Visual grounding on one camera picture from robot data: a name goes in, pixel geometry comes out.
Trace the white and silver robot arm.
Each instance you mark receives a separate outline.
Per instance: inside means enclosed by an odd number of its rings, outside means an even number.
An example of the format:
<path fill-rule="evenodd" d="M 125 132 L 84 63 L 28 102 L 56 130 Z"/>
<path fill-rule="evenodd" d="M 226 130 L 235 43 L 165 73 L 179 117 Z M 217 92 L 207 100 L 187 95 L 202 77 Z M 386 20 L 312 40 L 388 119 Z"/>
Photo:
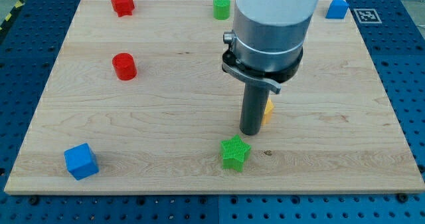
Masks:
<path fill-rule="evenodd" d="M 232 52 L 244 66 L 278 72 L 301 53 L 318 0 L 235 0 Z"/>

